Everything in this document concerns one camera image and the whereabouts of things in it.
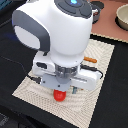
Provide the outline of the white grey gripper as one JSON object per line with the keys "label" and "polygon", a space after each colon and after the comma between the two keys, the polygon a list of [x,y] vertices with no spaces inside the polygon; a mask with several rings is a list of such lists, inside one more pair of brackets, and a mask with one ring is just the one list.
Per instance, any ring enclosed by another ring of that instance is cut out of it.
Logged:
{"label": "white grey gripper", "polygon": [[93,90],[102,78],[102,72],[94,67],[80,64],[66,68],[52,62],[50,54],[38,51],[33,59],[32,72],[41,78],[41,86],[65,92],[71,86]]}

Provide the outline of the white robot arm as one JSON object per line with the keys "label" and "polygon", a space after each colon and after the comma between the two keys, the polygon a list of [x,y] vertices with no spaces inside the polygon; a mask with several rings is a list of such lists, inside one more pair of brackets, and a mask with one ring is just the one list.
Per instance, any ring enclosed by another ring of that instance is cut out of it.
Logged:
{"label": "white robot arm", "polygon": [[87,0],[37,0],[13,12],[17,38],[37,51],[32,70],[43,86],[62,92],[95,88],[102,73],[82,64],[92,22]]}

